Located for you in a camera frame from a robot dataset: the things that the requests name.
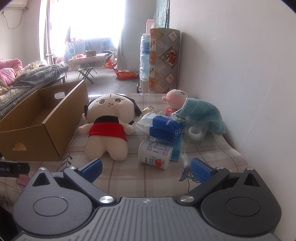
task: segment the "tape roll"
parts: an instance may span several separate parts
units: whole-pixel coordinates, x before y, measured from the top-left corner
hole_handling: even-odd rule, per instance
[[[189,138],[193,141],[200,141],[202,138],[202,129],[192,126],[188,131]]]

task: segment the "small towel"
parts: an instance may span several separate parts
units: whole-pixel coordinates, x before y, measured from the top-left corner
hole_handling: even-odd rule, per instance
[[[189,117],[193,121],[208,122],[207,130],[211,133],[222,135],[225,125],[219,109],[213,104],[194,98],[186,98],[181,109],[172,114],[182,118]]]

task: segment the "table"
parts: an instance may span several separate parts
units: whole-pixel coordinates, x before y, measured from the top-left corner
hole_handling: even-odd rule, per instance
[[[156,112],[165,110],[168,106],[162,100],[163,94],[128,94],[140,109],[147,106],[155,108]],[[29,162],[29,178],[39,167],[46,167],[50,172],[60,172],[65,167],[82,167],[89,162],[84,153],[88,135],[78,133],[78,127],[85,124],[81,119],[69,143],[64,158],[60,162]],[[212,167],[223,166],[231,172],[242,172],[248,167],[244,157],[233,149],[222,136],[207,133],[201,145],[182,141],[179,161],[170,161],[166,170],[159,169],[138,161],[138,147],[146,137],[135,126],[135,131],[128,136],[128,157],[123,161],[113,160],[105,153],[102,174],[93,182],[105,192],[118,198],[120,196],[152,197],[173,196],[180,197],[192,190],[199,182],[190,170],[190,161],[197,157]],[[0,177],[0,205],[10,210],[11,205],[22,192],[17,178]]]
[[[71,65],[72,67],[73,65],[87,64],[92,62],[102,62],[108,55],[108,53],[98,53],[96,56],[83,56],[77,59],[69,59],[68,65]]]

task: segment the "air conditioner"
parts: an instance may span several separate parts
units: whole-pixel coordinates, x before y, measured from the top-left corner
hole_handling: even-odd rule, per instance
[[[12,0],[4,9],[24,9],[27,6],[28,0]]]

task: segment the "black label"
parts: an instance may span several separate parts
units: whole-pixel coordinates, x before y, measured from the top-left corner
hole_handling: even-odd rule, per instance
[[[29,174],[28,163],[0,161],[0,177],[19,177],[20,174]]]

